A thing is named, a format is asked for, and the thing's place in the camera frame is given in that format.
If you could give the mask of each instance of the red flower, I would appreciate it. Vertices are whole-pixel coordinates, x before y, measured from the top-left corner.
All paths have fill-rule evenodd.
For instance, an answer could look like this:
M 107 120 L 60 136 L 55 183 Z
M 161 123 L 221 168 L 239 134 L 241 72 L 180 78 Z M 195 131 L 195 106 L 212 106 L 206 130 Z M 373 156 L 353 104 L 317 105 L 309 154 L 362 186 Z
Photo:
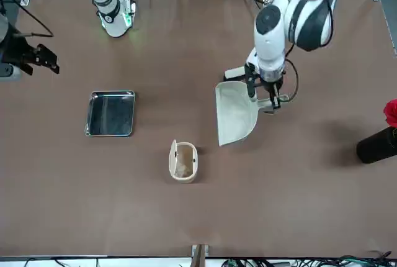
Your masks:
M 388 102 L 383 112 L 386 115 L 386 122 L 397 128 L 397 99 Z

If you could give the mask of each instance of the metal tray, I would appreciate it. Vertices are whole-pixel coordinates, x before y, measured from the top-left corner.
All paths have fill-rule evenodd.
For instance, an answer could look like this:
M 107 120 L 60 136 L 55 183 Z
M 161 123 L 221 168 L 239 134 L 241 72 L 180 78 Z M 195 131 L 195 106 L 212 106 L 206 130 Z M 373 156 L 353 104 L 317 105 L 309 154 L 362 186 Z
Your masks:
M 127 137 L 132 133 L 133 91 L 98 91 L 91 94 L 86 122 L 89 137 Z

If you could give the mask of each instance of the black vase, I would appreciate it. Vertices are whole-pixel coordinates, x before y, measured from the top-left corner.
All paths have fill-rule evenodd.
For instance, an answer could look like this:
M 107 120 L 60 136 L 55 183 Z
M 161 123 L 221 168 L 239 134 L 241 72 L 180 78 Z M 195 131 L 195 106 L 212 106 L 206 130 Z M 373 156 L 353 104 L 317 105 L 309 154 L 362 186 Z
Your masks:
M 357 144 L 357 155 L 363 163 L 374 163 L 397 155 L 397 138 L 394 127 L 388 127 Z

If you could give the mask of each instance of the dustpan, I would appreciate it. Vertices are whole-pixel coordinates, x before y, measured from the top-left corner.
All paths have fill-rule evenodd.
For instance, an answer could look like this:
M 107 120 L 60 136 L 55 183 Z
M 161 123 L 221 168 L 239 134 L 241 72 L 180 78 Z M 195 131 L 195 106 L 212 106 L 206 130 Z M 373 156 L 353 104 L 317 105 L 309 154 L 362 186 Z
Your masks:
M 251 101 L 246 83 L 240 81 L 219 83 L 215 96 L 219 146 L 246 138 L 255 128 L 259 110 L 273 112 L 270 99 Z

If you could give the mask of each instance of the tabletop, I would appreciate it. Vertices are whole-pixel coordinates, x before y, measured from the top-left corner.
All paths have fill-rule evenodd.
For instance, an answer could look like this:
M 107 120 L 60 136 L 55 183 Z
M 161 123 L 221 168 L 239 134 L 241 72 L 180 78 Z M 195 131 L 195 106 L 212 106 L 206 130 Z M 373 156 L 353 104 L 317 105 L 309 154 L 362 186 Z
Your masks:
M 338 0 L 328 47 L 290 55 L 293 103 L 218 146 L 215 86 L 244 64 L 250 0 L 137 0 L 121 38 L 91 0 L 32 0 L 54 32 L 32 38 L 61 72 L 0 84 L 0 255 L 368 256 L 397 252 L 397 159 L 361 165 L 355 144 L 387 125 L 397 69 L 383 9 Z M 21 32 L 41 31 L 20 13 Z M 287 73 L 285 92 L 293 89 Z M 134 90 L 127 138 L 84 134 L 93 91 Z M 198 175 L 168 172 L 172 141 L 198 147 Z

